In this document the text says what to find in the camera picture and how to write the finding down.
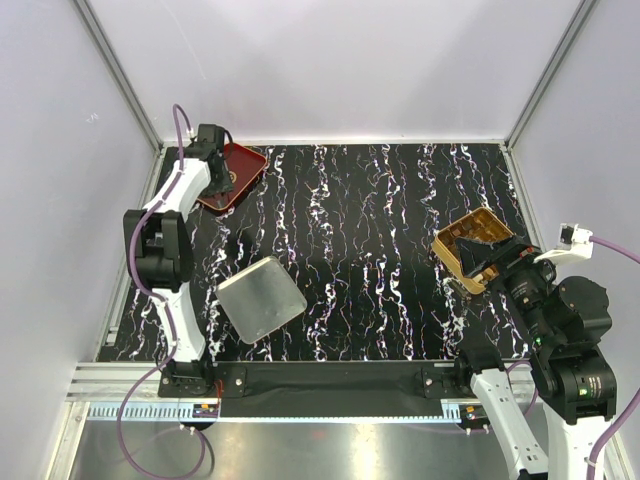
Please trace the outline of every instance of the gray wall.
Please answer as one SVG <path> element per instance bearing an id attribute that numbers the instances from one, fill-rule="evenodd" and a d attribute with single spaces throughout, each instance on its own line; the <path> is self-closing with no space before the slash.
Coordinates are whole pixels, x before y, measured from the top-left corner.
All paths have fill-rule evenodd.
<path id="1" fill-rule="evenodd" d="M 152 153 L 71 2 L 1 2 L 0 36 L 0 464 L 22 480 L 95 348 Z"/>
<path id="2" fill-rule="evenodd" d="M 637 0 L 602 1 L 515 147 L 547 247 L 578 222 L 640 252 L 640 54 Z M 564 268 L 608 289 L 614 325 L 602 349 L 616 371 L 618 410 L 640 386 L 640 265 L 595 247 Z M 622 430 L 640 473 L 640 411 Z"/>
<path id="3" fill-rule="evenodd" d="M 237 141 L 366 143 L 504 138 L 580 2 L 91 3 L 162 138 L 178 101 Z"/>

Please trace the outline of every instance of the metal bracket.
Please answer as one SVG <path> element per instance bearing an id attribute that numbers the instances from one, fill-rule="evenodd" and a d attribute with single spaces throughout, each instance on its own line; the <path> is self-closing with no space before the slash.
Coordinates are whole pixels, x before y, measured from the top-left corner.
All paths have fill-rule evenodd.
<path id="1" fill-rule="evenodd" d="M 203 391 L 199 387 L 176 386 L 171 384 L 168 377 L 163 374 L 162 381 L 159 382 L 158 397 L 160 398 L 241 398 L 244 396 L 247 384 L 247 369 L 237 365 L 218 364 L 211 369 L 211 378 L 214 381 L 222 382 L 222 390 L 217 391 L 212 386 L 208 391 Z"/>
<path id="2" fill-rule="evenodd" d="M 422 369 L 422 385 L 424 396 L 430 400 L 442 400 L 443 398 L 455 398 L 462 395 L 455 387 L 453 369 Z"/>

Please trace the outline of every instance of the rectangular tray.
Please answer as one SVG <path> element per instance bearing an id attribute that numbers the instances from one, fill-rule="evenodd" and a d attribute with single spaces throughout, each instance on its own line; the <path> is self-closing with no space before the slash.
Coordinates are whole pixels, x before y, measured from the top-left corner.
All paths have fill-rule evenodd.
<path id="1" fill-rule="evenodd" d="M 493 280 L 498 275 L 498 272 L 493 267 L 487 268 L 481 274 L 481 282 L 465 278 L 462 275 L 455 239 L 464 237 L 483 242 L 498 242 L 512 235 L 513 232 L 490 209 L 480 207 L 440 230 L 436 235 L 432 248 L 442 263 L 460 280 L 462 285 L 473 295 L 478 295 L 484 292 L 484 283 Z"/>

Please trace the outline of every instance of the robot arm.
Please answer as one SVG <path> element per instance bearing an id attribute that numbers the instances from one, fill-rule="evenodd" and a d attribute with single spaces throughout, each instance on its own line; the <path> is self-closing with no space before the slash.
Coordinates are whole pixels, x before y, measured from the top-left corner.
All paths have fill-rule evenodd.
<path id="1" fill-rule="evenodd" d="M 176 181 L 176 179 L 178 179 L 178 183 L 169 195 L 169 198 L 167 198 L 167 201 L 157 210 L 157 213 L 179 212 L 182 215 L 183 222 L 186 221 L 189 211 L 193 208 L 200 192 L 202 192 L 211 181 L 208 165 L 197 158 L 185 158 L 183 171 L 180 171 L 180 163 L 176 161 L 173 164 L 173 171 L 169 176 L 169 180 L 162 186 L 156 196 L 144 206 L 144 209 L 147 210 L 151 208 L 158 200 L 161 200 L 171 182 Z M 151 297 L 151 300 L 160 317 L 162 328 L 167 336 L 167 342 L 169 344 L 173 341 L 178 342 L 178 348 L 174 356 L 175 361 L 190 363 L 194 360 L 200 360 L 204 352 L 205 341 L 196 323 L 196 316 L 193 311 L 191 295 L 189 293 L 189 281 L 184 281 L 186 279 L 182 280 L 177 292 L 171 288 L 152 288 L 154 293 L 159 293 L 167 299 L 171 314 L 176 320 L 175 328 L 177 339 L 171 336 L 169 319 L 167 318 L 165 309 L 162 308 L 163 302 L 155 297 Z"/>
<path id="2" fill-rule="evenodd" d="M 191 303 L 189 282 L 194 259 L 185 221 L 203 191 L 217 194 L 233 188 L 226 169 L 223 150 L 226 130 L 216 125 L 200 125 L 197 141 L 185 148 L 184 162 L 176 161 L 168 180 L 142 210 L 129 210 L 124 216 L 127 251 L 133 231 L 145 212 L 162 205 L 149 217 L 136 239 L 135 263 L 141 282 L 162 299 L 151 297 L 167 342 L 176 342 L 176 353 L 167 365 L 172 385 L 209 386 L 203 353 L 205 339 L 198 328 Z M 127 267 L 131 265 L 127 257 Z M 174 319 L 177 338 L 172 338 L 165 302 Z"/>
<path id="3" fill-rule="evenodd" d="M 516 237 L 496 244 L 456 239 L 465 276 L 476 276 L 489 266 L 496 268 L 499 272 L 496 282 L 515 304 L 532 338 L 532 376 L 545 403 L 549 430 L 548 478 L 552 480 L 586 478 L 586 460 L 591 447 L 615 414 L 615 376 L 597 347 L 612 324 L 605 289 L 584 277 L 568 277 L 558 285 L 553 284 L 556 264 L 591 256 L 593 247 L 589 235 L 590 232 L 578 229 L 577 225 L 563 225 L 561 247 L 546 254 Z M 468 371 L 469 365 L 460 368 Z M 482 401 L 507 459 L 511 478 L 518 478 L 514 475 L 523 459 L 514 460 L 513 450 L 516 442 L 520 450 L 519 443 L 527 443 L 531 432 L 518 412 L 507 405 L 511 399 L 496 401 L 495 388 L 504 385 L 499 373 L 499 369 L 491 369 L 490 365 L 475 369 L 474 375 L 467 375 L 461 384 L 471 386 Z M 595 478 L 603 478 L 601 466 L 596 469 Z"/>
<path id="4" fill-rule="evenodd" d="M 493 344 L 463 347 L 455 368 L 458 384 L 470 388 L 482 402 L 507 462 L 509 480 L 547 479 L 547 455 L 513 396 L 498 350 Z"/>

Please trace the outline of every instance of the cable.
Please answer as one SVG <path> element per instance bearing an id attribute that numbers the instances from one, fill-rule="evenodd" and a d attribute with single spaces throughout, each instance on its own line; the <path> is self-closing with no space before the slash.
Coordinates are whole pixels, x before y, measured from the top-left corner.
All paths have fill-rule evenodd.
<path id="1" fill-rule="evenodd" d="M 595 236 L 592 236 L 590 240 L 593 243 L 597 243 L 598 245 L 607 247 L 613 250 L 614 252 L 624 255 L 625 257 L 630 258 L 634 262 L 640 264 L 640 255 L 630 252 L 626 248 L 623 248 L 619 245 L 616 245 L 615 243 L 611 243 L 608 240 L 604 240 L 602 238 L 595 237 Z M 590 463 L 589 463 L 589 466 L 587 467 L 587 480 L 593 480 L 595 478 L 596 468 L 594 465 L 598 460 L 598 456 L 600 455 L 600 452 L 602 451 L 604 446 L 607 444 L 607 442 L 611 439 L 611 437 L 615 435 L 615 433 L 620 429 L 620 427 L 622 427 L 624 422 L 626 422 L 627 419 L 631 416 L 631 414 L 636 409 L 638 404 L 640 404 L 640 388 L 638 389 L 638 391 L 636 391 L 636 394 L 631 399 L 631 402 L 629 402 L 629 405 L 627 405 L 627 408 L 623 410 L 620 416 L 614 420 L 614 422 L 609 426 L 609 428 L 607 428 L 604 431 L 604 433 L 600 436 L 598 441 L 593 445 L 593 448 L 591 449 L 591 454 L 589 455 Z"/>
<path id="2" fill-rule="evenodd" d="M 513 362 L 507 368 L 507 377 L 513 371 L 513 369 L 516 368 L 519 365 L 529 365 L 529 361 L 528 360 L 518 360 L 516 362 Z M 531 402 L 529 402 L 529 406 L 524 411 L 524 416 L 525 417 L 529 416 L 529 414 L 531 413 L 531 410 L 533 409 L 533 406 L 536 404 L 536 400 L 537 399 L 538 399 L 538 390 L 534 387 L 534 389 L 533 389 L 533 397 L 531 397 Z M 423 432 L 442 433 L 444 435 L 467 435 L 467 432 L 465 430 L 460 430 L 459 428 L 456 428 L 455 430 L 442 430 L 442 429 L 438 429 L 438 428 L 423 427 L 423 426 L 418 426 L 418 425 L 416 425 L 416 426 L 409 425 L 409 427 L 413 428 L 415 430 L 423 431 Z M 488 430 L 470 430 L 468 434 L 469 435 L 475 435 L 475 434 L 478 434 L 478 433 L 486 434 L 486 433 L 489 433 L 489 432 L 492 432 L 492 431 L 493 431 L 493 428 L 489 425 Z"/>
<path id="3" fill-rule="evenodd" d="M 165 314 L 167 315 L 167 321 L 169 323 L 169 330 L 171 332 L 171 338 L 173 339 L 173 345 L 171 347 L 171 351 L 169 352 L 169 354 L 165 357 L 165 359 L 159 365 L 156 365 L 155 367 L 153 367 L 151 370 L 145 373 L 142 377 L 140 377 L 140 379 L 136 383 L 133 384 L 131 389 L 127 392 L 127 394 L 124 396 L 124 399 L 122 400 L 122 404 L 120 405 L 120 409 L 118 411 L 118 417 L 116 419 L 116 433 L 118 435 L 118 443 L 120 445 L 120 450 L 122 450 L 122 453 L 124 454 L 127 462 L 129 462 L 129 464 L 138 473 L 141 473 L 142 475 L 145 475 L 149 478 L 156 479 L 156 480 L 187 480 L 193 477 L 193 475 L 202 466 L 202 463 L 204 462 L 204 456 L 207 450 L 207 446 L 206 446 L 207 440 L 205 436 L 195 428 L 193 427 L 190 428 L 189 430 L 191 434 L 193 435 L 195 433 L 198 436 L 198 439 L 200 440 L 201 450 L 200 450 L 200 458 L 198 459 L 198 462 L 196 463 L 195 467 L 193 467 L 193 469 L 185 475 L 181 475 L 178 477 L 163 477 L 160 475 L 155 475 L 145 470 L 144 468 L 142 468 L 140 465 L 136 463 L 136 461 L 131 456 L 131 453 L 127 450 L 127 446 L 124 443 L 124 436 L 122 434 L 122 415 L 124 414 L 124 409 L 125 409 L 125 406 L 127 405 L 127 402 L 129 401 L 133 393 L 136 391 L 136 389 L 140 385 L 142 385 L 142 383 L 147 378 L 149 378 L 154 373 L 161 371 L 165 366 L 167 366 L 167 364 L 171 361 L 171 359 L 173 359 L 173 357 L 176 355 L 176 352 L 178 350 L 178 337 L 176 333 L 176 325 L 173 320 L 173 316 L 171 315 L 171 309 L 169 308 L 167 299 L 162 295 L 153 293 L 151 290 L 147 289 L 146 286 L 140 280 L 140 275 L 138 274 L 138 270 L 136 268 L 136 243 L 138 242 L 138 238 L 140 238 L 142 229 L 146 225 L 149 218 L 151 218 L 151 215 L 153 215 L 164 204 L 164 202 L 166 202 L 167 198 L 169 197 L 173 189 L 176 187 L 176 185 L 180 181 L 180 177 L 182 177 L 182 175 L 184 174 L 184 144 L 182 142 L 182 133 L 180 131 L 180 119 L 178 118 L 178 112 L 182 114 L 182 117 L 184 118 L 187 124 L 188 132 L 191 132 L 191 122 L 189 122 L 189 117 L 187 116 L 185 111 L 182 109 L 182 107 L 177 103 L 174 104 L 173 105 L 173 121 L 176 126 L 176 132 L 178 133 L 178 156 L 179 156 L 179 162 L 180 162 L 179 169 L 176 172 L 176 175 L 174 176 L 174 178 L 171 180 L 171 183 L 167 187 L 167 190 L 162 195 L 161 199 L 158 200 L 149 210 L 145 212 L 145 214 L 142 216 L 142 218 L 136 225 L 135 229 L 133 230 L 133 234 L 131 236 L 131 243 L 129 245 L 129 252 L 128 252 L 129 268 L 131 269 L 131 278 L 133 279 L 133 283 L 142 293 L 144 293 L 149 297 L 159 300 L 164 305 L 164 311 L 165 311 Z"/>

